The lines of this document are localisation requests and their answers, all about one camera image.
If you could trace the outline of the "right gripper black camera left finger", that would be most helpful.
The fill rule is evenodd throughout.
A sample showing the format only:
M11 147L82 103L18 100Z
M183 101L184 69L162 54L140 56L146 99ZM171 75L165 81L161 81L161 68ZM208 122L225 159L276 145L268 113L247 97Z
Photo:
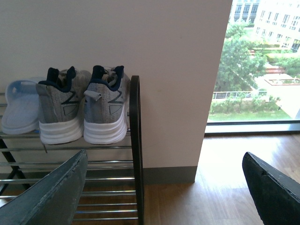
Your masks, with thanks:
M0 209L2 225L70 225L85 184L88 157L81 150Z

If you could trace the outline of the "right gripper black camera right finger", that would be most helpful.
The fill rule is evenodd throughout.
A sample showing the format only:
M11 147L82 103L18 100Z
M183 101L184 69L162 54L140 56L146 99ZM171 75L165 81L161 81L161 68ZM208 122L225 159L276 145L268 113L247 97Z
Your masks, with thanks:
M300 184L251 152L242 169L257 212L265 225L300 223Z

